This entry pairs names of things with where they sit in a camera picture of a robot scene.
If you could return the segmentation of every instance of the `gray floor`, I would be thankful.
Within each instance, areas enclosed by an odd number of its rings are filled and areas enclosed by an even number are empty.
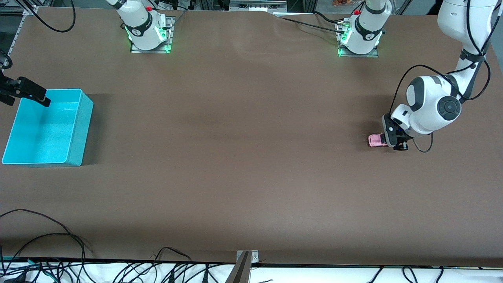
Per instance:
[[[401,5],[403,0],[396,0],[398,5]],[[425,15],[431,8],[435,0],[414,0],[405,11],[404,15]],[[69,6],[69,0],[55,0],[55,5],[57,6]],[[105,0],[74,0],[76,7],[81,8],[109,8],[110,6]],[[353,1],[349,5],[340,5],[334,7],[332,5],[332,0],[318,0],[318,5],[316,9],[319,12],[327,14],[347,14],[350,13],[359,1]],[[21,21],[20,17],[7,17],[0,16],[0,48],[2,50],[8,51],[14,34]],[[496,55],[499,59],[499,66],[503,69],[503,25],[500,24],[494,31],[491,38],[492,46]]]

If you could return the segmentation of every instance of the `pink object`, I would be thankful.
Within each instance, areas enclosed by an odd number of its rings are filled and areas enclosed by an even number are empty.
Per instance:
[[[388,144],[386,144],[386,138],[384,137],[384,134],[371,134],[369,136],[369,146],[375,148],[375,147],[385,147]]]

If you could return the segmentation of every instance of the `brown table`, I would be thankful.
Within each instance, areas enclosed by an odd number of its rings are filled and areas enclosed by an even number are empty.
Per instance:
[[[40,15],[57,28],[71,21],[69,9]],[[378,59],[338,57],[330,32],[260,12],[188,12],[163,55],[129,53],[120,23],[97,9],[78,9],[65,34],[24,23],[6,75],[82,88],[95,108],[83,166],[0,166],[1,211],[60,220],[94,258],[147,259],[169,245],[211,261],[257,249],[267,262],[503,264],[502,76],[492,51],[489,88],[437,132],[432,151],[394,152],[366,138],[381,130],[404,71],[447,72],[458,59],[460,43],[435,17],[391,17]],[[0,107],[3,149],[16,107]],[[61,231],[24,213],[0,224],[6,254]],[[23,254],[79,257],[61,238]]]

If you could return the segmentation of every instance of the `blue bin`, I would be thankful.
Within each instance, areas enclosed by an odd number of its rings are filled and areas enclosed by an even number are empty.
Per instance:
[[[93,102],[81,89],[47,90],[49,107],[21,99],[2,158],[7,165],[80,166]]]

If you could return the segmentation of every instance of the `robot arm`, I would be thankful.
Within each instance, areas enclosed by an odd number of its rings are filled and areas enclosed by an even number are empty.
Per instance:
[[[166,16],[143,5],[141,0],[106,0],[120,15],[129,39],[141,50],[152,50],[166,41]]]
[[[391,114],[382,117],[385,143],[389,147],[406,150],[408,140],[431,134],[454,122],[461,114],[461,104],[470,97],[478,70],[485,60],[488,44],[483,45],[491,32],[490,21],[496,2],[469,2],[471,34],[475,44],[480,46],[480,54],[466,28],[467,3],[444,1],[438,16],[439,27],[446,35],[463,43],[456,71],[412,80],[406,90],[408,105],[400,104]]]
[[[367,54],[378,44],[384,23],[391,15],[389,0],[366,0],[358,15],[345,19],[351,29],[341,40],[349,51],[355,54]]]

